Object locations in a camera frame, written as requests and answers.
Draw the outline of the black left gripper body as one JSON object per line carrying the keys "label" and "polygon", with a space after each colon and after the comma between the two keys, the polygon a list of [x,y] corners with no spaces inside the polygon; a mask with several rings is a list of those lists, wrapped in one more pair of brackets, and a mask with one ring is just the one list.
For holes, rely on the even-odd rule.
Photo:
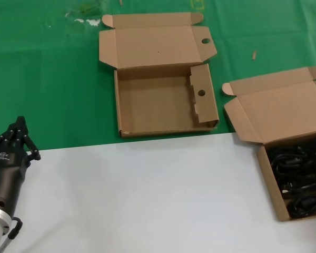
{"label": "black left gripper body", "polygon": [[0,210],[15,212],[30,162],[21,145],[0,145]]}

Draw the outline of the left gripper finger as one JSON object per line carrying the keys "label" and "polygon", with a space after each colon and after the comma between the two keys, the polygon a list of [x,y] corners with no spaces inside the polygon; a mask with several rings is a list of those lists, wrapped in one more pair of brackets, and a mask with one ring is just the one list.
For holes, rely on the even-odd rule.
{"label": "left gripper finger", "polygon": [[41,159],[38,148],[28,136],[28,128],[25,118],[23,116],[19,116],[17,118],[17,148],[24,150],[24,146],[26,146],[30,151],[30,155],[27,156],[29,161],[39,161]]}
{"label": "left gripper finger", "polygon": [[0,135],[0,147],[11,145],[21,129],[22,117],[18,116],[16,121],[8,126],[8,129]]}

